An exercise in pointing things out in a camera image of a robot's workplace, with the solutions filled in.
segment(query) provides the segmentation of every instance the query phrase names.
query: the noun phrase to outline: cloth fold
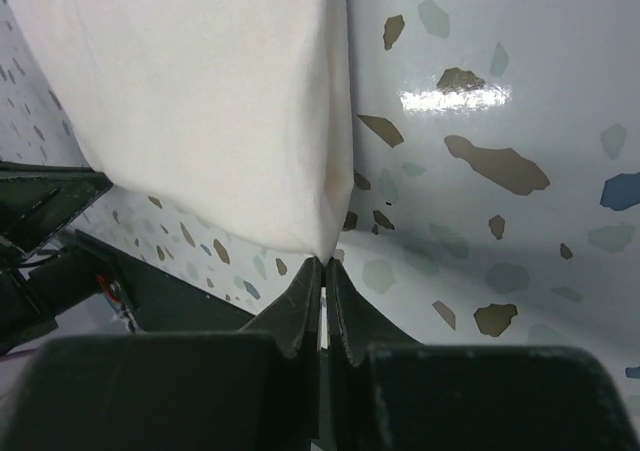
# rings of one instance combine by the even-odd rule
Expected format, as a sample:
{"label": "cloth fold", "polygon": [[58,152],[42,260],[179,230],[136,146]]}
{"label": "cloth fold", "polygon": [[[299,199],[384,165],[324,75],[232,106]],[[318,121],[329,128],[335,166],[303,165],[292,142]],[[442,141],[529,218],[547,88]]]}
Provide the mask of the cloth fold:
{"label": "cloth fold", "polygon": [[9,0],[89,162],[327,261],[353,183],[346,0]]}

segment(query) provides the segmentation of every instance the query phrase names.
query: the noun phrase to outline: white cloth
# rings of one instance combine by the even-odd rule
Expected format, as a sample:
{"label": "white cloth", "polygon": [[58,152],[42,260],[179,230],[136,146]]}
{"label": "white cloth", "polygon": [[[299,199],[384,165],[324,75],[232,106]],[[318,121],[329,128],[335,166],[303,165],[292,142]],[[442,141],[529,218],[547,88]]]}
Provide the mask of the white cloth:
{"label": "white cloth", "polygon": [[9,0],[117,185],[326,261],[353,182],[346,0]]}

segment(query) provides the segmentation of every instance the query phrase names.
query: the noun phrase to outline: terrazzo tabletop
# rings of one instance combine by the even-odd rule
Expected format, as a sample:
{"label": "terrazzo tabletop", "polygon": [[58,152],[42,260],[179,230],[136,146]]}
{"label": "terrazzo tabletop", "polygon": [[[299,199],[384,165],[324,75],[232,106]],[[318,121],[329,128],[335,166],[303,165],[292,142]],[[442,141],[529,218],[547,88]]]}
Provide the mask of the terrazzo tabletop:
{"label": "terrazzo tabletop", "polygon": [[[0,159],[85,166],[3,3]],[[640,429],[640,0],[348,6],[356,188],[335,257],[424,343],[589,350]],[[252,313],[304,259],[119,188],[73,226]]]}

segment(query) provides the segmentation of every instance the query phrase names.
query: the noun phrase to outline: blue spot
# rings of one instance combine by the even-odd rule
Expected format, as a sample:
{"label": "blue spot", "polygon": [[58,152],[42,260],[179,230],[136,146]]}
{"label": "blue spot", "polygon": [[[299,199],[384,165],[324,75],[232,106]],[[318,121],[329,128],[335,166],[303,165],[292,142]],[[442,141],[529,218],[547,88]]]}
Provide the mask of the blue spot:
{"label": "blue spot", "polygon": [[619,174],[604,183],[600,205],[624,211],[640,204],[640,173]]}
{"label": "blue spot", "polygon": [[244,287],[247,290],[247,293],[249,293],[251,296],[253,296],[256,299],[260,299],[260,293],[258,292],[258,290],[253,284],[251,284],[248,281],[245,281]]}
{"label": "blue spot", "polygon": [[624,374],[627,378],[640,379],[640,366],[637,368],[627,368],[624,370]]}

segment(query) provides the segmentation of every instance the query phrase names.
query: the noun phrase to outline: white fabric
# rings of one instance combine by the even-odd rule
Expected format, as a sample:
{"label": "white fabric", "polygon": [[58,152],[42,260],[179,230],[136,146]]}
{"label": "white fabric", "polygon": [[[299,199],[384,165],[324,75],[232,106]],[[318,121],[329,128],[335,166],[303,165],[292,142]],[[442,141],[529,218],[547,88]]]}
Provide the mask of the white fabric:
{"label": "white fabric", "polygon": [[345,0],[9,0],[90,165],[326,261],[353,181]]}

